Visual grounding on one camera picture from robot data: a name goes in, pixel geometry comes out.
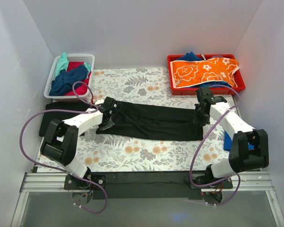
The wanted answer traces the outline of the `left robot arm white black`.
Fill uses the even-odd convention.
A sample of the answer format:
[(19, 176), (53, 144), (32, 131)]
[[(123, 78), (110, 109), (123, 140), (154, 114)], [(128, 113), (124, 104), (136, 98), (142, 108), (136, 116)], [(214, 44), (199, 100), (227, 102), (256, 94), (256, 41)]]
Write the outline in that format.
[(122, 108), (121, 102), (107, 97), (88, 109), (66, 120), (54, 119), (46, 131), (40, 153), (59, 164), (66, 173), (76, 176), (75, 184), (81, 189), (91, 185), (90, 169), (76, 156), (78, 137), (97, 126), (106, 130), (114, 126), (112, 117)]

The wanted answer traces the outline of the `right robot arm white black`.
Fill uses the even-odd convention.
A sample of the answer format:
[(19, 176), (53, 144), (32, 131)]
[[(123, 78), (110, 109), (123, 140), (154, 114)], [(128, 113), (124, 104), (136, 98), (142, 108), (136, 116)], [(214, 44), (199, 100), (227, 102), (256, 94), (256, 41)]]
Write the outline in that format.
[(218, 163), (208, 165), (203, 175), (189, 181), (197, 188), (215, 188), (221, 182), (241, 172), (266, 168), (269, 165), (268, 134), (264, 129), (255, 129), (243, 121), (222, 96), (214, 96), (210, 87), (196, 91), (195, 123), (205, 126), (210, 118), (221, 125), (232, 141), (229, 156)]

